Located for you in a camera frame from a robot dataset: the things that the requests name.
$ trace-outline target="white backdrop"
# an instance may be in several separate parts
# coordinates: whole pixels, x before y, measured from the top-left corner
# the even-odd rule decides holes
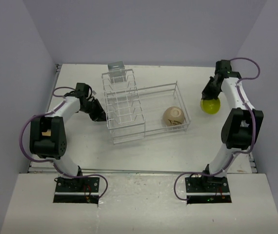
[[[24,0],[57,63],[214,66],[266,0]]]

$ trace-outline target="red wire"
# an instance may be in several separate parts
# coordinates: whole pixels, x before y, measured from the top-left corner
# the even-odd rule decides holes
[[[224,199],[225,196],[222,195],[222,188],[221,187],[219,187],[219,191],[220,191],[221,198]]]
[[[86,200],[88,200],[88,197],[86,196],[86,186],[85,185],[84,185],[84,195],[85,195]]]
[[[87,187],[88,187],[88,190],[89,190],[89,196],[90,196],[90,194],[91,194],[91,188],[90,188],[89,184],[87,184]]]

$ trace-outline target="table surface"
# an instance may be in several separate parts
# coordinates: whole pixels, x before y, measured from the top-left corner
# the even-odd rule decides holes
[[[278,213],[264,174],[230,174],[232,203],[186,205],[177,175],[109,175],[94,204],[52,203],[56,174],[20,174],[2,234],[278,234]],[[104,182],[100,181],[100,192]],[[178,193],[185,197],[183,178]]]
[[[217,154],[222,144],[221,128],[230,112],[223,93],[216,115],[204,113],[199,105],[201,92],[212,67],[126,66],[135,73],[138,88],[179,83],[181,94],[191,116],[186,132],[164,133],[144,139],[113,144],[105,122],[93,122],[89,115],[77,113],[66,123],[67,152],[83,169],[109,171],[181,172],[202,171]],[[64,64],[56,87],[75,87],[77,82],[89,84],[104,106],[101,74],[107,65]],[[64,94],[67,90],[58,90]],[[49,109],[61,98],[53,97]],[[49,163],[32,163],[30,171],[53,171]],[[251,173],[249,156],[238,156],[229,173]]]

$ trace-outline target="beige bowl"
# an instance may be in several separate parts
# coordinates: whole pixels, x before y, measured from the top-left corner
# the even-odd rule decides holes
[[[184,113],[179,107],[172,106],[164,112],[163,120],[167,126],[180,125],[184,122]]]

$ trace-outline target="white wire basket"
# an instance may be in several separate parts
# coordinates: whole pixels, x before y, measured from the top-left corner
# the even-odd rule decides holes
[[[107,127],[114,143],[187,130],[191,118],[177,82],[138,89],[134,71],[124,69],[123,64],[118,69],[103,73],[102,82]],[[181,108],[185,119],[180,125],[168,127],[162,116],[171,106]]]

